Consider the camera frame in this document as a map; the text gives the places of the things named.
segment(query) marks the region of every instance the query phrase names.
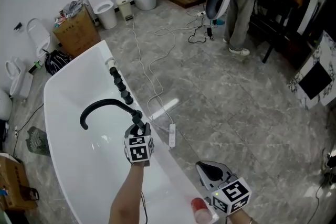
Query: gray tile floor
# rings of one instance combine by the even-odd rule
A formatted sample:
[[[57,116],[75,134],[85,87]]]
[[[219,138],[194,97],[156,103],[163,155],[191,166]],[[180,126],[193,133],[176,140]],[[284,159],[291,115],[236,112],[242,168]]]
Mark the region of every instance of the gray tile floor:
[[[154,31],[184,28],[193,19],[186,10],[166,0],[158,1],[158,7],[150,11],[132,7],[147,72],[149,63],[165,55],[174,43],[171,34],[156,36]],[[203,30],[198,31],[195,40],[202,38]],[[164,87],[163,103],[178,99],[168,109],[177,127],[177,146],[171,154],[202,195],[207,193],[200,184],[195,162],[222,162],[252,188],[253,197],[246,211],[260,224],[307,223],[317,205],[321,151],[324,147],[332,149],[334,144],[334,129],[325,127],[328,109],[317,105],[306,111],[299,106],[286,87],[295,71],[276,52],[266,64],[261,63],[267,50],[262,38],[250,33],[246,47],[251,55],[241,58],[228,53],[222,42],[223,26],[213,32],[213,40],[190,44],[187,38],[192,31],[175,31],[176,47],[167,58],[151,66]],[[119,17],[116,28],[101,30],[100,34],[148,115],[146,103],[153,89],[139,64],[132,21],[125,23]],[[35,73],[33,94],[27,104],[14,104],[12,126],[21,127],[42,103],[48,78],[42,70]],[[157,82],[154,85],[159,91]],[[150,103],[152,112],[160,108],[158,100]],[[163,114],[155,122],[168,127],[170,120]],[[28,212],[27,217],[30,223],[76,223],[60,191],[51,159],[26,148],[24,140],[31,126],[45,130],[43,110],[22,130],[16,149],[17,156],[25,162],[30,184],[41,194],[38,208]],[[156,130],[167,143],[168,134]],[[14,142],[10,132],[5,144],[10,153]],[[335,213],[335,192],[332,188],[319,191],[320,207],[311,223],[330,221]]]

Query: curved faucet spout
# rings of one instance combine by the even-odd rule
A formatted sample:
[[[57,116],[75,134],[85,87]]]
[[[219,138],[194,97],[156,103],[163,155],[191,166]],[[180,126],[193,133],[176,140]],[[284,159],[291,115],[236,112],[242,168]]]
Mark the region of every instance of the curved faucet spout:
[[[120,107],[121,109],[125,110],[126,112],[130,113],[133,117],[138,116],[139,118],[142,117],[142,114],[140,111],[134,110],[130,108],[128,105],[125,105],[124,103],[120,102],[119,100],[116,99],[103,99],[100,101],[97,101],[91,105],[89,105],[87,108],[84,109],[82,112],[82,115],[80,116],[80,125],[83,127],[84,130],[87,130],[89,126],[86,124],[85,120],[87,116],[93,111],[96,110],[97,108],[100,108],[105,105],[116,105]]]

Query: white bathtub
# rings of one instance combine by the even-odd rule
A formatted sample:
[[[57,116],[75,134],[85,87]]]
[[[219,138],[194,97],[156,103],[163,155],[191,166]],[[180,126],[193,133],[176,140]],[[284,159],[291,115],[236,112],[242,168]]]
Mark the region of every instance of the white bathtub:
[[[87,131],[79,124],[80,115],[89,104],[105,98],[123,102],[105,66],[111,57],[102,41],[60,70],[44,88],[52,162],[64,196],[80,224],[108,223],[111,203],[130,169],[123,137],[132,124],[131,115],[116,106],[105,106],[87,117]],[[131,95],[134,103],[130,107],[141,110]],[[149,223],[195,223],[190,203],[201,195],[154,128],[151,130],[155,149],[143,182]],[[211,211],[215,222],[218,215],[212,208]],[[141,206],[142,223],[145,216]]]

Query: white cable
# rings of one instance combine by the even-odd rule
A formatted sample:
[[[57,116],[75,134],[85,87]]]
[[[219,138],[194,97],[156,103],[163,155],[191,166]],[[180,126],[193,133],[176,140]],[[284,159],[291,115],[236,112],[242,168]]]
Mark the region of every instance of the white cable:
[[[151,72],[151,74],[154,76],[154,78],[156,79],[156,81],[158,82],[158,84],[159,84],[160,87],[161,87],[161,92],[160,92],[160,93],[157,93],[157,92],[156,92],[156,89],[155,89],[155,86],[154,86],[153,82],[151,81],[151,79],[150,79],[150,78],[148,77],[148,75],[146,74],[145,66],[143,65],[143,63],[142,63],[142,61],[141,61],[141,50],[140,50],[140,47],[139,47],[139,41],[138,41],[138,39],[137,39],[137,35],[136,35],[135,31],[134,31],[134,24],[135,24],[135,15],[133,14],[133,29],[132,29],[132,31],[133,31],[133,33],[134,33],[135,41],[136,41],[136,43],[137,43],[137,47],[138,47],[138,50],[139,50],[139,62],[140,62],[140,64],[142,65],[143,73],[145,74],[145,76],[147,77],[147,79],[150,81],[150,83],[151,83],[151,85],[152,85],[152,87],[153,87],[154,93],[155,93],[155,95],[152,96],[152,97],[148,100],[148,102],[147,102],[147,108],[148,108],[148,111],[149,111],[149,113],[150,113],[150,115],[151,115],[150,117],[151,117],[153,123],[155,124],[155,126],[158,127],[158,128],[160,128],[160,129],[162,129],[162,130],[164,130],[164,131],[169,132],[168,129],[165,129],[165,128],[163,128],[163,127],[160,127],[160,126],[158,126],[158,125],[156,124],[156,122],[155,122],[155,120],[154,120],[154,118],[153,118],[153,114],[152,114],[152,112],[151,112],[151,110],[150,110],[150,108],[149,108],[149,102],[150,102],[153,98],[158,97],[158,98],[160,99],[160,101],[161,101],[161,107],[162,107],[162,109],[164,110],[164,112],[166,113],[166,115],[169,117],[169,119],[171,120],[171,122],[174,123],[173,120],[172,120],[172,118],[170,117],[170,115],[169,115],[169,114],[167,113],[167,111],[164,109],[163,101],[161,100],[161,98],[160,98],[160,96],[159,96],[160,94],[163,93],[163,87],[162,87],[160,81],[159,81],[159,80],[157,79],[157,77],[154,75],[153,71],[151,70],[151,64],[154,63],[154,62],[156,62],[156,61],[159,61],[159,60],[161,60],[161,59],[163,59],[163,58],[165,58],[165,57],[167,57],[167,56],[169,55],[169,53],[171,52],[171,50],[172,50],[172,49],[175,47],[175,45],[176,45],[175,35],[174,35],[174,33],[172,33],[172,34],[174,35],[174,45],[173,45],[173,46],[171,47],[171,49],[167,52],[167,54],[166,54],[165,56],[162,56],[162,57],[159,57],[159,58],[155,59],[154,61],[152,61],[152,62],[149,64],[149,71]]]
[[[137,39],[137,35],[136,35],[135,31],[134,31],[135,15],[133,14],[133,29],[132,29],[132,31],[133,31],[133,33],[134,33],[135,41],[136,41],[136,43],[137,43],[137,48],[138,48],[138,50],[139,50],[139,62],[140,62],[140,64],[142,65],[142,70],[143,70],[144,75],[145,75],[145,76],[147,77],[147,79],[150,81],[150,83],[151,83],[151,85],[152,85],[152,87],[153,87],[154,93],[155,93],[155,95],[152,96],[152,97],[150,97],[149,100],[147,101],[147,109],[148,109],[148,111],[149,111],[149,113],[150,113],[150,117],[151,117],[151,119],[152,119],[154,125],[155,125],[156,127],[160,128],[160,129],[166,131],[166,132],[169,132],[169,130],[166,129],[166,128],[160,127],[160,126],[158,126],[158,125],[156,124],[156,122],[155,122],[155,120],[154,120],[154,118],[153,118],[153,114],[152,114],[152,112],[151,112],[151,110],[150,110],[150,108],[149,108],[149,102],[150,102],[151,100],[153,100],[155,97],[158,97],[158,99],[160,100],[161,107],[162,107],[163,111],[164,111],[164,112],[166,113],[166,115],[169,117],[169,119],[171,120],[171,123],[172,123],[172,124],[174,123],[174,122],[173,122],[173,119],[170,117],[170,115],[168,114],[168,112],[165,110],[163,101],[162,101],[162,99],[160,98],[160,95],[163,93],[163,87],[162,87],[160,81],[159,81],[159,80],[157,79],[157,77],[154,75],[153,71],[151,70],[151,65],[152,65],[153,63],[155,63],[155,62],[161,60],[161,59],[166,58],[166,57],[169,55],[169,53],[172,51],[172,49],[175,48],[175,46],[176,46],[176,36],[175,36],[175,34],[173,33],[174,31],[178,31],[178,30],[192,30],[192,31],[194,31],[195,29],[198,29],[198,28],[199,28],[199,26],[197,26],[197,27],[189,27],[189,26],[188,26],[190,23],[193,23],[193,22],[195,22],[195,21],[197,20],[197,17],[198,17],[197,14],[196,14],[196,15],[192,15],[192,14],[189,13],[189,10],[187,10],[187,14],[190,15],[190,16],[195,16],[195,19],[192,20],[192,21],[190,21],[189,23],[187,23],[187,24],[186,24],[186,28],[179,28],[179,29],[175,29],[175,30],[169,30],[168,28],[161,28],[161,29],[159,29],[159,30],[157,30],[157,31],[154,32],[154,34],[155,34],[156,36],[164,36],[164,35],[166,35],[166,34],[168,34],[168,33],[171,33],[171,34],[174,36],[174,45],[170,48],[170,50],[167,52],[167,54],[164,55],[164,56],[162,56],[162,57],[159,57],[159,58],[155,59],[155,60],[152,61],[152,62],[149,64],[149,66],[148,66],[148,69],[149,69],[150,73],[151,73],[151,74],[153,75],[153,77],[156,79],[156,81],[158,82],[158,84],[159,84],[159,86],[160,86],[160,88],[161,88],[161,92],[160,92],[160,93],[157,93],[157,92],[156,92],[155,86],[154,86],[152,80],[151,80],[151,79],[148,77],[148,75],[146,74],[146,72],[145,72],[145,66],[143,65],[143,63],[142,63],[142,61],[141,61],[141,50],[140,50],[140,47],[139,47],[139,41],[138,41],[138,39]],[[159,32],[159,31],[162,31],[162,30],[167,30],[167,32],[164,33],[164,34],[158,34],[158,32]]]

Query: electrical outlet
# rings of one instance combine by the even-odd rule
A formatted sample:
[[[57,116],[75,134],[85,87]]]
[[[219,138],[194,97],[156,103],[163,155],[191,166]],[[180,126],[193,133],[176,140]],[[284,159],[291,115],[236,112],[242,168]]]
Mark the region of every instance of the electrical outlet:
[[[197,13],[197,16],[198,16],[198,17],[202,17],[203,15],[205,16],[205,14],[206,14],[205,11],[203,11],[203,12],[199,12],[199,13]]]

